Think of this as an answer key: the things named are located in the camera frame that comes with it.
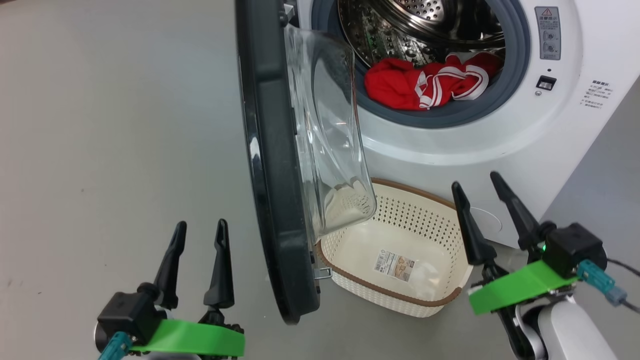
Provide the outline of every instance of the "red garment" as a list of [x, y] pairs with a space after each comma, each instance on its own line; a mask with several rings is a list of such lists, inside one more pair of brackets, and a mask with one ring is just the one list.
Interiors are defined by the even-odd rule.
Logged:
[[445, 63], [430, 63], [421, 69], [400, 59], [384, 59], [364, 76], [371, 99], [399, 110], [428, 110], [449, 100], [477, 99], [489, 80], [502, 68], [502, 59], [490, 53], [476, 53], [460, 62], [456, 53]]

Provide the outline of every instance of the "black cable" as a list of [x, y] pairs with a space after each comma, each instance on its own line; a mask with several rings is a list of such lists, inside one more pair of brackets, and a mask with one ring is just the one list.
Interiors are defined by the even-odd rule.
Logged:
[[618, 261], [618, 260], [610, 259], [610, 258], [607, 258], [607, 261], [610, 262], [610, 263], [614, 263], [616, 265], [622, 266], [623, 268], [625, 268], [625, 269], [629, 270], [630, 272], [632, 272], [635, 276], [639, 276], [640, 277], [640, 271], [638, 269], [633, 268], [633, 267], [623, 263], [622, 261]]
[[629, 303], [626, 300], [622, 300], [620, 302], [620, 304], [622, 304], [623, 306], [625, 306], [625, 307], [631, 309], [632, 311], [635, 311], [636, 313], [640, 314], [640, 307], [639, 306], [635, 306], [635, 305]]

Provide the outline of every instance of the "blue cable connector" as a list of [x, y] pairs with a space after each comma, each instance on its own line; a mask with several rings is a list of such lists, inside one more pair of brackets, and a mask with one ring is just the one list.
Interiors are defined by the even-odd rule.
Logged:
[[584, 260], [578, 264], [576, 274], [587, 284], [603, 293], [607, 301], [613, 306], [627, 299], [627, 292], [616, 286], [616, 281], [591, 260]]
[[98, 357], [98, 360], [121, 360], [129, 353], [129, 349], [133, 346], [129, 335], [122, 331], [116, 332], [104, 351]]

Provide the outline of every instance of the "laundry basket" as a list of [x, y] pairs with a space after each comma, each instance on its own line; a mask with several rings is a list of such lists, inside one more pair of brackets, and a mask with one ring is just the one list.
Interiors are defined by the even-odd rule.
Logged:
[[323, 236], [317, 253], [340, 287], [399, 313], [431, 316], [460, 294], [471, 274], [454, 204], [372, 180], [373, 217]]

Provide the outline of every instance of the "paper label in basket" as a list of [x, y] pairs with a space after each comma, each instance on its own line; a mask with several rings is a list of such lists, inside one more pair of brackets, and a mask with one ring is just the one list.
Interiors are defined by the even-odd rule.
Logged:
[[394, 252], [380, 250], [374, 271], [387, 274], [402, 281], [409, 281], [415, 261]]

